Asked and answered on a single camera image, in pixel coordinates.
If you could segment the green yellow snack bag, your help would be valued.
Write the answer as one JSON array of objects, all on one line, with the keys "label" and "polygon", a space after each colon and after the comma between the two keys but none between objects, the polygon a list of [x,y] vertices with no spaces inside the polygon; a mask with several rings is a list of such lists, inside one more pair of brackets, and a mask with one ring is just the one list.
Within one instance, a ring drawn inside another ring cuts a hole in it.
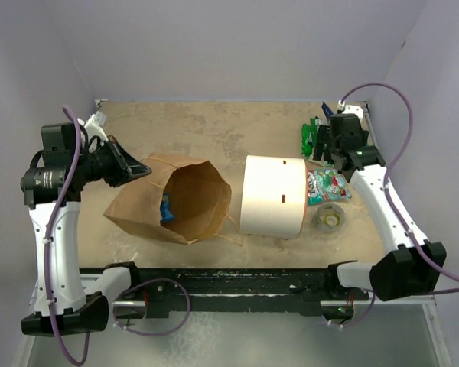
[{"label": "green yellow snack bag", "polygon": [[310,122],[301,126],[301,155],[306,159],[313,156],[314,133],[311,130]]}]

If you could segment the green foxs candy packet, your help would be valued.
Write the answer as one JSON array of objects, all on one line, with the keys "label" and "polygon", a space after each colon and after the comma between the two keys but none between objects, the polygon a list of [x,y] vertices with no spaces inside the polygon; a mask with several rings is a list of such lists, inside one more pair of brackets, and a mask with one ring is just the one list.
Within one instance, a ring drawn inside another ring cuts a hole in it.
[{"label": "green foxs candy packet", "polygon": [[334,168],[309,170],[307,190],[308,206],[352,197],[345,178]]}]

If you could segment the brown paper bag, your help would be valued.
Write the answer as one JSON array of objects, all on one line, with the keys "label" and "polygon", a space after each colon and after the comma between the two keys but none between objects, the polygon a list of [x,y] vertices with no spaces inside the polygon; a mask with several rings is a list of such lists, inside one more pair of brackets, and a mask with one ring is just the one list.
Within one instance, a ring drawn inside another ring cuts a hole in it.
[{"label": "brown paper bag", "polygon": [[[176,154],[152,154],[142,159],[151,174],[127,183],[104,212],[124,232],[143,239],[182,245],[220,237],[236,245],[242,239],[222,235],[229,215],[232,190],[206,158]],[[170,195],[175,220],[160,223],[160,204]]]}]

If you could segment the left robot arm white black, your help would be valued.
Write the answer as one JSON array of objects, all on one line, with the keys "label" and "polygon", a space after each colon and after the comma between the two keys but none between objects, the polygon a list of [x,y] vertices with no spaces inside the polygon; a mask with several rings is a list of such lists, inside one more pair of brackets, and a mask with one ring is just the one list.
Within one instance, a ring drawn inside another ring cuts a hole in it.
[{"label": "left robot arm white black", "polygon": [[98,180],[120,187],[151,173],[111,135],[90,152],[82,146],[83,131],[71,122],[43,126],[43,148],[21,179],[34,227],[38,275],[34,310],[21,321],[25,335],[100,332],[119,294],[133,300],[142,292],[132,262],[108,265],[96,285],[82,287],[77,226],[83,188]]}]

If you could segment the blue white snack packet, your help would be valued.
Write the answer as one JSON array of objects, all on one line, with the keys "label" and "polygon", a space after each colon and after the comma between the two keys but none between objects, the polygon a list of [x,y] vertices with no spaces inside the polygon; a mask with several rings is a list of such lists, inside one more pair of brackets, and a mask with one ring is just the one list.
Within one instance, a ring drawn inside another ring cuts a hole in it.
[{"label": "blue white snack packet", "polygon": [[161,197],[160,215],[160,223],[166,223],[175,220],[175,215],[171,212],[170,195],[168,193],[164,193]]}]

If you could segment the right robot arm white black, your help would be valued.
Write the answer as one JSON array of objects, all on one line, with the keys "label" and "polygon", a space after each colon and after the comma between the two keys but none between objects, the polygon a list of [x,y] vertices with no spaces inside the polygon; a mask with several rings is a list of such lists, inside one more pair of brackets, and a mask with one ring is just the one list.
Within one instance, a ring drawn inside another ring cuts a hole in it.
[{"label": "right robot arm white black", "polygon": [[353,113],[332,115],[330,124],[318,130],[325,143],[324,156],[359,194],[371,215],[385,250],[376,264],[345,261],[329,266],[325,291],[342,299],[354,288],[372,291],[388,301],[431,293],[447,252],[441,242],[430,242],[408,214],[390,180],[386,163],[369,133]]}]

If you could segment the dark blue snack packet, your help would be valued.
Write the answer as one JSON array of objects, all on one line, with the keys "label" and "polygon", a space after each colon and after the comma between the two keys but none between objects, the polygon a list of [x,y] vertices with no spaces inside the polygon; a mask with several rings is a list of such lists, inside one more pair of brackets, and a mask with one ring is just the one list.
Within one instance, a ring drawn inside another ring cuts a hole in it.
[{"label": "dark blue snack packet", "polygon": [[326,117],[327,119],[329,119],[329,118],[334,114],[334,111],[333,111],[333,110],[330,108],[330,106],[329,106],[327,103],[325,103],[325,102],[322,102],[322,103],[321,103],[321,109],[322,109],[322,111],[323,111],[323,113],[324,113],[324,115],[325,115],[325,117]]}]

